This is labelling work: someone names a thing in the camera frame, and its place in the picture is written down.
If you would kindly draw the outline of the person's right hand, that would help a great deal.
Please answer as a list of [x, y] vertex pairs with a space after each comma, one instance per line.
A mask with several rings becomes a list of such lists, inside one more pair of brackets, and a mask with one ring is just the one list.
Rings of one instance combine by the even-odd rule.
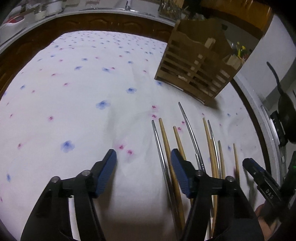
[[259, 225], [261, 227], [263, 236], [264, 236], [264, 240], [269, 240], [270, 237], [272, 236], [272, 234], [274, 233], [277, 225], [278, 225], [278, 221], [275, 220], [274, 222], [272, 222], [271, 224], [268, 224], [265, 221], [265, 216], [267, 215], [267, 213], [270, 210], [270, 205], [268, 203], [264, 203], [262, 205], [260, 205], [256, 210], [255, 210], [255, 214], [257, 216]]

